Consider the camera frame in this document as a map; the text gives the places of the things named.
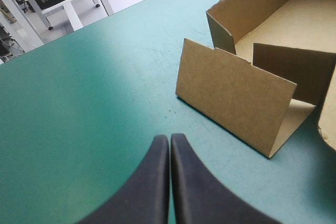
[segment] corrugated cardboard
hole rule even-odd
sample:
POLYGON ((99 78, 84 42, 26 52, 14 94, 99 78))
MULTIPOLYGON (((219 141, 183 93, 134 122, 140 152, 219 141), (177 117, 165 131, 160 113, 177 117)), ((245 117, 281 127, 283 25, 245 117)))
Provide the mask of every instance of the corrugated cardboard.
POLYGON ((323 105, 336 149, 336 0, 220 0, 206 14, 218 49, 185 40, 176 94, 267 157, 323 105))

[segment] open cardboard box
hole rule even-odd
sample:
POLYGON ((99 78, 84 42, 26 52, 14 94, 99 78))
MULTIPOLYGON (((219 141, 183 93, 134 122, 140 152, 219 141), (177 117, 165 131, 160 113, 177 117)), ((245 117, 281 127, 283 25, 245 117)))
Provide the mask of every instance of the open cardboard box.
POLYGON ((336 150, 336 0, 220 0, 206 14, 215 49, 184 40, 176 95, 267 157, 322 105, 336 150))

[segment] table surface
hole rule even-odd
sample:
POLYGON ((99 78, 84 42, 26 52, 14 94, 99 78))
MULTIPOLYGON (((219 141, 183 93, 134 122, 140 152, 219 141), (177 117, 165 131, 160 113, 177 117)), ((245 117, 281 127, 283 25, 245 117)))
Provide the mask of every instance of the table surface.
POLYGON ((317 112, 268 160, 176 98, 183 38, 212 45, 205 11, 217 1, 146 0, 0 66, 0 223, 75 223, 128 179, 154 135, 174 132, 272 217, 336 222, 336 153, 317 112))

